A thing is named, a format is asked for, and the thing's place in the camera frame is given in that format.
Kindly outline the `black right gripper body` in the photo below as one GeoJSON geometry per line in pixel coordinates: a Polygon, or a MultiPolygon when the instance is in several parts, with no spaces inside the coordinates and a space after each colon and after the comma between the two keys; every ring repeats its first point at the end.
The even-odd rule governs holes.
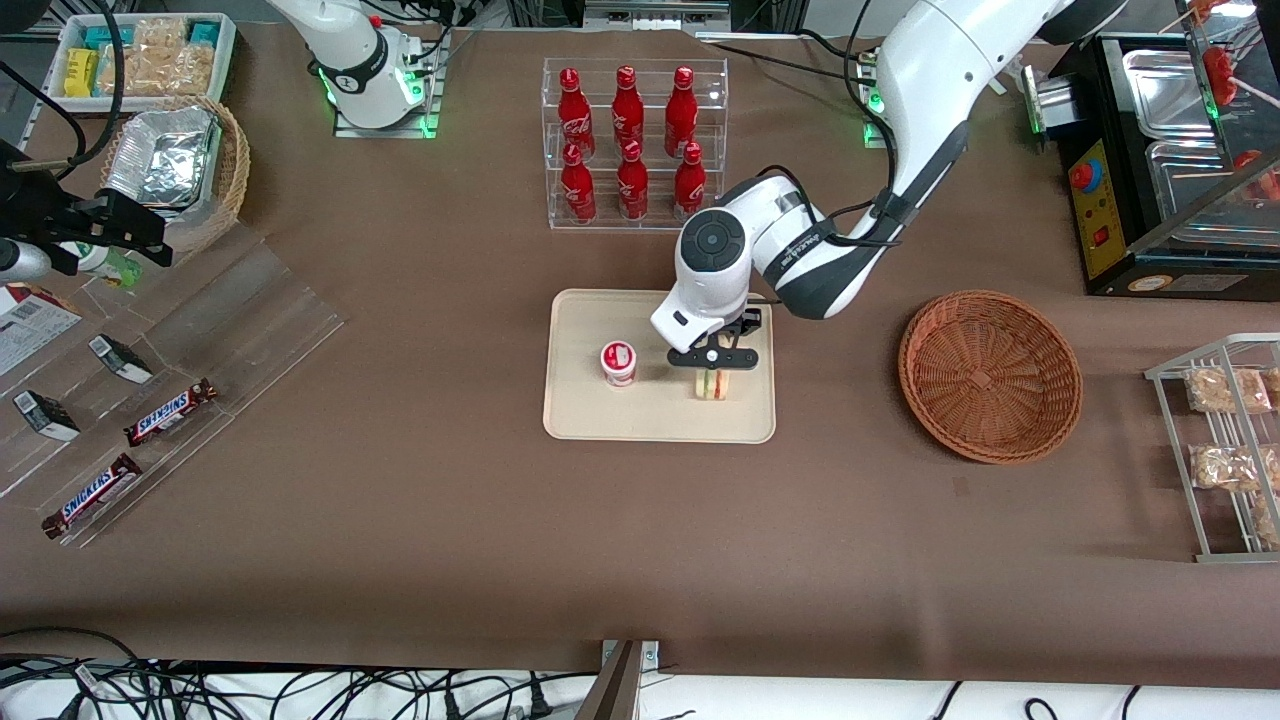
{"type": "Polygon", "coordinates": [[[104,242],[93,236],[87,215],[77,210],[79,200],[49,172],[12,168],[26,159],[1,141],[1,278],[40,279],[51,272],[76,275],[82,258],[104,242]]]}

